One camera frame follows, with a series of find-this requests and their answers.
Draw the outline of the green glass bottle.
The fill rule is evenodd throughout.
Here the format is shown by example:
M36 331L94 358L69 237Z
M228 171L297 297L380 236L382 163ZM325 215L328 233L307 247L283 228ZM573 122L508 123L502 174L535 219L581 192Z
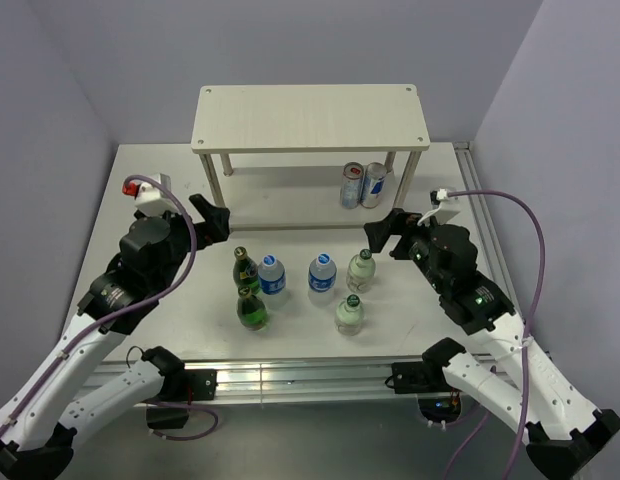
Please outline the green glass bottle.
M243 246L234 249L235 263L233 267L233 280L238 288L249 287L253 294L260 292L258 266L249 257Z
M268 323L266 306L249 286L238 288L237 316L248 330L258 331Z

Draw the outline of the green glass bottle front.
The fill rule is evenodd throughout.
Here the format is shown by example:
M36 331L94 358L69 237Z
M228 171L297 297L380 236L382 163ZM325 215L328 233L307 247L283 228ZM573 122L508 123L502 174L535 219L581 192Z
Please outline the green glass bottle front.
M266 306L249 286L238 288L237 316L248 330L258 331L268 323Z

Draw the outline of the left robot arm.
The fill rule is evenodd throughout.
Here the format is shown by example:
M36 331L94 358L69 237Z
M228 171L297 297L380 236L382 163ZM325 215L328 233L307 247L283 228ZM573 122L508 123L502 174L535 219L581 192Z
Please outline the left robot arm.
M0 473L7 479L55 479L92 435L137 403L185 401L185 364L169 350L147 349L119 377L77 394L95 369L159 305L193 255L228 239L230 212L194 194L202 221L136 211L119 251L78 303L66 331L18 393L0 408Z

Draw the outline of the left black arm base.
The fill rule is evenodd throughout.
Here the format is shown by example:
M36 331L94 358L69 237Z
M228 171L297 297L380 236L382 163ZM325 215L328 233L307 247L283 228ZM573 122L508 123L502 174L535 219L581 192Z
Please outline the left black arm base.
M190 410L184 405L213 400L216 387L217 371L214 369L185 369L170 376L146 407L147 426L160 432L182 429L190 419Z

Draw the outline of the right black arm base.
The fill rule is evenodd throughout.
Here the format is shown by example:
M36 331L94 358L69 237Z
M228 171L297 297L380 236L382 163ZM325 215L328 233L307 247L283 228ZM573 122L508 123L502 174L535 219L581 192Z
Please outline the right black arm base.
M395 362L384 385L397 395L414 395L426 421L451 423L461 416L459 392L446 383L441 368L431 362Z

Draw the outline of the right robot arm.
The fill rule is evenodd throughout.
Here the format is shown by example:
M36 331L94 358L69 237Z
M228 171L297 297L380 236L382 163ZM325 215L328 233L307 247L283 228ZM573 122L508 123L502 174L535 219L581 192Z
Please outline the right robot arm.
M433 389L460 390L513 431L548 479L571 479L620 431L620 417L584 397L549 356L524 334L514 304L477 268L469 231L402 209L365 224L369 248L413 262L438 296L446 316L482 346L509 376L499 379L458 342L444 338L426 350L423 378Z

